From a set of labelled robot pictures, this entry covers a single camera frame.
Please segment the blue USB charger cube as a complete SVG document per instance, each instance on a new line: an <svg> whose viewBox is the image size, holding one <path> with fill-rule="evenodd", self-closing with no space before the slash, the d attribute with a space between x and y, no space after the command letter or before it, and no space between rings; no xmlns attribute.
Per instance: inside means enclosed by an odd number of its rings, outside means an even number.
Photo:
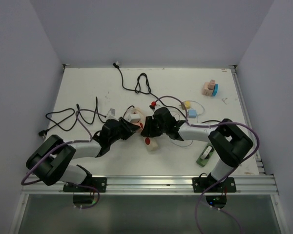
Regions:
<svg viewBox="0 0 293 234"><path fill-rule="evenodd" d="M198 113L195 109L189 109L188 110L188 117L189 118L197 118L198 117Z"/></svg>

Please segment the pink USB charger cube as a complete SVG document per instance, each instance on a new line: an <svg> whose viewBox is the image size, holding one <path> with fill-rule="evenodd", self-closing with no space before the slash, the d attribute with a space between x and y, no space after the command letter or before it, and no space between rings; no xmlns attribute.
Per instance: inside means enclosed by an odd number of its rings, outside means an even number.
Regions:
<svg viewBox="0 0 293 234"><path fill-rule="evenodd" d="M141 122L133 123L134 125L138 126L140 130L143 130L143 124Z"/></svg>

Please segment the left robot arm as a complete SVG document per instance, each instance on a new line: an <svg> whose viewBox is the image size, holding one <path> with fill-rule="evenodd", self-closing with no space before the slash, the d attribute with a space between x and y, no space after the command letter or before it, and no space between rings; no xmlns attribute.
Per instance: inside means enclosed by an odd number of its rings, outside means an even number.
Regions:
<svg viewBox="0 0 293 234"><path fill-rule="evenodd" d="M126 140L141 130L141 125L130 123L123 117L108 119L102 129L90 140L75 140L65 142L58 135L50 136L27 160L28 174L21 181L26 182L30 174L36 175L45 185L50 186L58 181L74 183L80 191L87 191L92 185L92 180L87 176L88 171L80 166L70 165L76 157L101 157L118 140Z"/></svg>

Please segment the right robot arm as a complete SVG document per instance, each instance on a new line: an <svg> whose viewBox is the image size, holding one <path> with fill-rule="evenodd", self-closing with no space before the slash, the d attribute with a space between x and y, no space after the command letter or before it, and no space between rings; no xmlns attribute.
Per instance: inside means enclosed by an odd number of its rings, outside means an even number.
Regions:
<svg viewBox="0 0 293 234"><path fill-rule="evenodd" d="M225 179L253 147L252 140L239 126L240 123L227 118L211 125L190 124L187 120L176 120L166 107L161 107L146 117L141 135L152 138L166 134L173 140L210 143L219 160L208 175L208 186L212 191L219 191L225 186Z"/></svg>

